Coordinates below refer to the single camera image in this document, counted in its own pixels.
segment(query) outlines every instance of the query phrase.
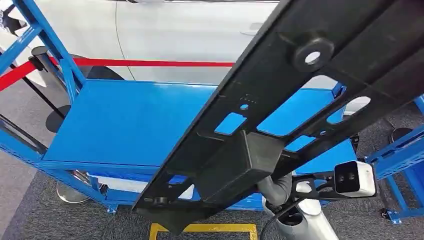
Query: white car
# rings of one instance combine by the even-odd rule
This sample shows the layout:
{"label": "white car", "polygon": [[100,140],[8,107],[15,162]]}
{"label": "white car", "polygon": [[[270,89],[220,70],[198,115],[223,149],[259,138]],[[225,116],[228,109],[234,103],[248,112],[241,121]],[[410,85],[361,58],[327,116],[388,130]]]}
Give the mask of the white car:
{"label": "white car", "polygon": [[[98,59],[202,62],[235,62],[278,3],[266,0],[35,2],[71,54]],[[2,11],[11,5],[11,0],[0,0]],[[20,25],[15,29],[7,25],[0,28],[0,50],[11,44],[3,35],[17,38],[28,28],[18,9],[12,9],[7,17],[20,21]],[[29,47],[41,45],[36,38]],[[29,51],[21,55],[20,61],[30,56]],[[218,84],[229,70],[228,67],[110,69],[125,80],[207,84]],[[28,78],[35,78],[34,82],[45,86],[37,76]],[[319,76],[304,87],[332,89],[335,84],[331,78]],[[352,114],[366,104],[367,99],[356,99],[348,104],[345,114]]]}

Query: cart wheel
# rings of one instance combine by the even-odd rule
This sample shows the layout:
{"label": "cart wheel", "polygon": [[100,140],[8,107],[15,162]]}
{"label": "cart wheel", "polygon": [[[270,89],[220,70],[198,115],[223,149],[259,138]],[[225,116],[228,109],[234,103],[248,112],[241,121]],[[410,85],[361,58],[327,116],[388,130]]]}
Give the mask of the cart wheel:
{"label": "cart wheel", "polygon": [[390,220],[387,208],[382,208],[379,212],[384,219]]}
{"label": "cart wheel", "polygon": [[359,135],[358,134],[355,134],[355,135],[351,136],[350,137],[350,142],[352,143],[353,150],[356,153],[357,152],[357,149],[358,149],[358,145],[359,145]]}

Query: stanchion base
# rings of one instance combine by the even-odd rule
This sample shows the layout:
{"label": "stanchion base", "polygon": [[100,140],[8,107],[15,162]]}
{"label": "stanchion base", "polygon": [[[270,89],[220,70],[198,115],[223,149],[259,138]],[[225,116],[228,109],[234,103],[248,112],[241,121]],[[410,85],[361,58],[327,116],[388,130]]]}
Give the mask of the stanchion base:
{"label": "stanchion base", "polygon": [[79,191],[73,189],[72,187],[57,181],[56,192],[62,201],[69,204],[82,204],[89,200],[90,198]]}
{"label": "stanchion base", "polygon": [[[71,109],[70,105],[64,105],[58,108],[63,115],[67,115],[69,109]],[[61,127],[64,119],[61,118],[55,111],[52,111],[47,119],[45,120],[45,127],[52,133],[57,133],[59,128]]]}
{"label": "stanchion base", "polygon": [[412,132],[412,129],[411,128],[407,128],[407,127],[396,128],[395,130],[393,130],[391,132],[390,137],[389,137],[388,140],[392,144],[394,141],[396,141],[396,140],[400,139],[401,137],[409,134],[410,132]]}

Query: black mounting arm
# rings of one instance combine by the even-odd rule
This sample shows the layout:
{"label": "black mounting arm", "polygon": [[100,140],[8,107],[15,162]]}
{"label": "black mounting arm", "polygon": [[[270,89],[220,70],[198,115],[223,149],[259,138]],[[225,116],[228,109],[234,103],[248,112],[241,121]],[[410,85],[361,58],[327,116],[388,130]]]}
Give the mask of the black mounting arm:
{"label": "black mounting arm", "polygon": [[[411,102],[424,93],[423,26],[424,2],[418,0],[280,2],[133,208],[179,234],[254,193],[263,178],[285,176]],[[319,58],[305,62],[313,52]],[[346,90],[287,135],[257,130],[318,75]],[[367,106],[342,122],[327,122],[362,96],[371,99]],[[246,119],[232,134],[215,132],[230,113]],[[300,136],[316,139],[296,152],[285,149]],[[187,179],[169,184],[174,175]],[[178,199],[192,184],[201,199]]]}

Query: gray hose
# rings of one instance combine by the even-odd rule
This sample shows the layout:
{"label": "gray hose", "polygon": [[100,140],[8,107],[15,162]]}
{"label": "gray hose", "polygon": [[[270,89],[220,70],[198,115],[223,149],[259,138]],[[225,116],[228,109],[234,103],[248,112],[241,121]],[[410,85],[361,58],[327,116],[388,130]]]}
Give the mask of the gray hose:
{"label": "gray hose", "polygon": [[292,192],[292,173],[274,181],[267,176],[257,183],[257,188],[270,204],[280,206],[287,202]]}

